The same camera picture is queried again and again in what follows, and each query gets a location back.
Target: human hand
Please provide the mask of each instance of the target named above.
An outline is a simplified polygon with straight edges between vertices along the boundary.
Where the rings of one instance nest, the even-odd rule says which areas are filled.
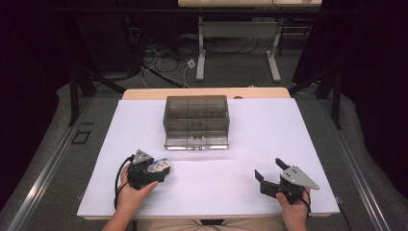
[[[305,188],[302,198],[308,204],[310,204],[309,195],[310,189]],[[281,192],[276,194],[276,199],[282,207],[282,217],[288,231],[307,230],[306,219],[309,213],[308,207],[301,200],[297,200],[295,203],[290,204],[286,196]]]
[[[143,200],[156,188],[159,182],[153,182],[141,190],[135,190],[127,182],[129,165],[123,168],[120,174],[121,190],[117,196],[116,211],[104,227],[107,230],[125,230],[127,223],[140,208]]]

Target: hand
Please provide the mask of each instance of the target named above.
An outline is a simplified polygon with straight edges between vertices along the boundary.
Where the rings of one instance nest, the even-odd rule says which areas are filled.
[[[141,190],[135,190],[128,183],[127,172],[129,165],[123,168],[120,174],[119,186],[122,187],[118,193],[116,211],[112,218],[108,221],[103,230],[124,230],[132,219],[133,215],[140,208],[143,200],[156,188],[159,184],[157,181],[150,183]]]
[[[302,197],[310,204],[308,194],[310,189],[305,188]],[[276,199],[282,207],[282,217],[288,231],[306,231],[306,219],[309,213],[307,206],[300,200],[290,204],[281,192],[276,194]]]

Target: gray carpet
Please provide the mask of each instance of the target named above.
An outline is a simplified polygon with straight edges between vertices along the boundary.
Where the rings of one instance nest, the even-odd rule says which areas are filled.
[[[274,83],[271,81],[265,53],[270,45],[270,40],[260,40],[257,43],[256,39],[250,40],[250,38],[209,39],[206,42],[209,52],[207,53],[204,81],[196,82],[194,69],[188,69],[186,71],[186,83],[192,88],[247,87],[248,85],[290,88],[303,44],[304,39],[302,38],[286,38],[283,56],[277,59],[282,81]],[[250,51],[254,47],[256,49],[248,54],[217,54],[210,52],[236,52],[242,48],[244,48],[242,51]],[[190,59],[196,61],[196,43],[185,43],[180,54],[178,54],[178,62],[166,55],[170,54],[170,52],[161,51],[160,53],[162,60],[157,67],[160,70],[174,69],[162,73],[184,82],[183,73],[186,62]],[[114,78],[120,76],[120,74],[111,73],[107,76]],[[133,78],[117,83],[127,89],[172,88],[170,84],[149,72],[144,77],[144,82],[140,73]],[[120,94],[100,83],[95,83],[95,86],[98,89],[98,94],[92,99],[89,109],[76,128],[82,134],[89,134],[88,140],[85,144],[72,144],[72,142],[83,141],[81,139],[84,137],[80,136],[77,140],[69,142],[71,144],[64,153],[64,158],[58,170],[28,220],[27,230],[100,230],[106,223],[104,220],[88,221],[76,217],[81,202],[77,196],[86,189],[98,152],[115,112],[117,100],[121,97]],[[356,189],[345,164],[342,144],[336,137],[336,131],[333,129],[330,119],[326,116],[326,108],[321,106],[322,101],[316,100],[313,96],[314,89],[315,87],[311,86],[293,97],[296,99],[303,115],[333,192],[343,200],[341,206],[351,223],[352,230],[375,230],[361,195]],[[46,162],[59,148],[59,144],[67,130],[70,116],[68,93],[68,86],[59,91],[60,106],[55,114],[54,121],[26,174],[7,205],[1,211],[0,230],[8,229]],[[381,211],[392,230],[408,230],[408,220],[405,218],[408,214],[407,200],[395,191],[387,177],[372,161],[370,154],[367,153],[353,104],[343,97],[341,106],[342,132],[374,191],[375,197],[378,199]],[[309,230],[347,230],[344,216],[341,214],[329,218],[310,218],[308,226]]]

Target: black curtain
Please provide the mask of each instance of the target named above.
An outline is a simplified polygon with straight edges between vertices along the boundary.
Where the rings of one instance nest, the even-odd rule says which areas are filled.
[[[0,35],[3,208],[41,143],[68,75],[35,2],[2,1]]]
[[[342,93],[356,106],[366,148],[408,198],[408,4],[402,0],[323,0],[322,7],[362,14],[359,18],[318,20],[293,81],[307,82],[333,67],[341,56]]]

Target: desk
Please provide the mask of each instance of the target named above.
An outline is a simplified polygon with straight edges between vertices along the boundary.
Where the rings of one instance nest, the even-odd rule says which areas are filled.
[[[179,7],[186,8],[319,8],[321,0],[178,0]],[[283,27],[283,18],[276,22],[204,22],[198,18],[198,64],[196,80],[204,80],[204,37],[274,38],[267,59],[274,82],[280,82],[275,54]]]
[[[226,150],[167,151],[163,126],[168,95],[228,97]],[[135,218],[250,218],[280,216],[278,202],[260,193],[254,169],[279,182],[276,157],[298,165],[320,186],[312,191],[314,216],[339,213],[294,99],[281,88],[127,90],[115,111],[77,215],[109,218],[120,164],[140,148],[172,162],[164,183],[150,194]]]

